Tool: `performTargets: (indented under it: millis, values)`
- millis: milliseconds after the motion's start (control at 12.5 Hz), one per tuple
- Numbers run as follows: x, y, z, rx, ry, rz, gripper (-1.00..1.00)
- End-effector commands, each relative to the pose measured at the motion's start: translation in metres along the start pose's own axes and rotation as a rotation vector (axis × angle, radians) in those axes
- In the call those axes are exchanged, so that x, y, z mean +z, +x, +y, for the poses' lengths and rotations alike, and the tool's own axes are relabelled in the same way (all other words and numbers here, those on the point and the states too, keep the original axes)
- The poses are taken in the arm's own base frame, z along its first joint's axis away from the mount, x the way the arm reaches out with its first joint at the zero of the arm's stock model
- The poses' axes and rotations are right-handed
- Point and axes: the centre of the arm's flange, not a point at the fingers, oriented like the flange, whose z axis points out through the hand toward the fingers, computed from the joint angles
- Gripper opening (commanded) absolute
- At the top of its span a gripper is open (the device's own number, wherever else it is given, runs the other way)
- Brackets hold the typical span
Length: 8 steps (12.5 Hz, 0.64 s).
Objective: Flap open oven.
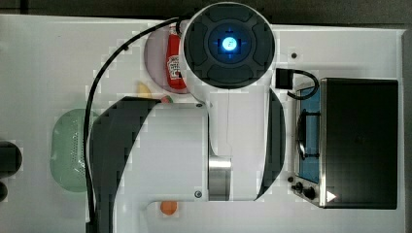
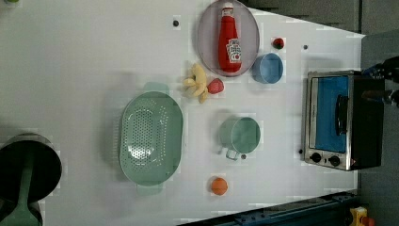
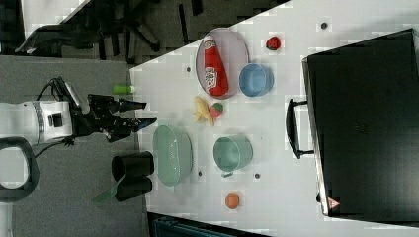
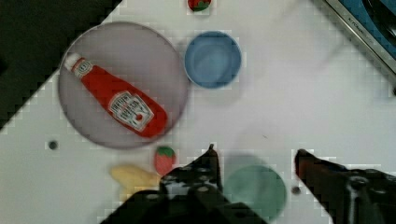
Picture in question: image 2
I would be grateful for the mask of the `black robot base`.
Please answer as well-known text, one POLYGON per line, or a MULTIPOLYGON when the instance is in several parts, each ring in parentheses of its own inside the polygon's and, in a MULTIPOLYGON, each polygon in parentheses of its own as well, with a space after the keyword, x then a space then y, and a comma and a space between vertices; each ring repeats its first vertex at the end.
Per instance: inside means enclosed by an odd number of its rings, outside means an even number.
POLYGON ((57 187, 62 164, 54 145, 24 133, 1 146, 1 226, 43 226, 39 201, 57 187))

